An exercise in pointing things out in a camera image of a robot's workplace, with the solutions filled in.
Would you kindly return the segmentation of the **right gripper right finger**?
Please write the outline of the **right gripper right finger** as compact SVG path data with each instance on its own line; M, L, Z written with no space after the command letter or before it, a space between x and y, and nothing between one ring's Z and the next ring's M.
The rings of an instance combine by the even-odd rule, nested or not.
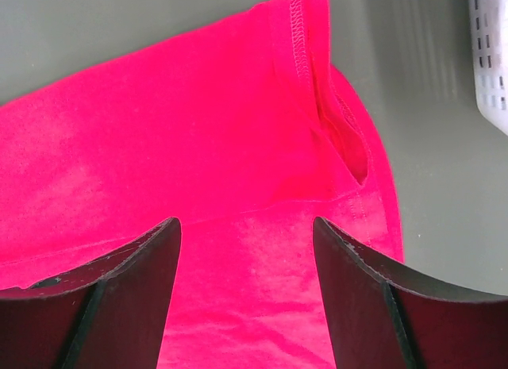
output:
M314 257L338 368L505 368L507 298L425 275L318 217Z

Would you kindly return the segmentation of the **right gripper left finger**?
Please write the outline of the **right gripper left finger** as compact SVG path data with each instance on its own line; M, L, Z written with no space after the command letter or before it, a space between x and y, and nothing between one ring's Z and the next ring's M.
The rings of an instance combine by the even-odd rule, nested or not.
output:
M1 292L3 368L154 368L179 253L169 218L112 252Z

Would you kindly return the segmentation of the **magenta t shirt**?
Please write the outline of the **magenta t shirt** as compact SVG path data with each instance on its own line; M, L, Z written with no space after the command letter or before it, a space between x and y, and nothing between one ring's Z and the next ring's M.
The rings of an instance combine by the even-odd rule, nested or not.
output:
M315 217L402 259L377 129L330 60L329 0L269 0L1 108L1 285L162 220L182 247L161 368L331 368Z

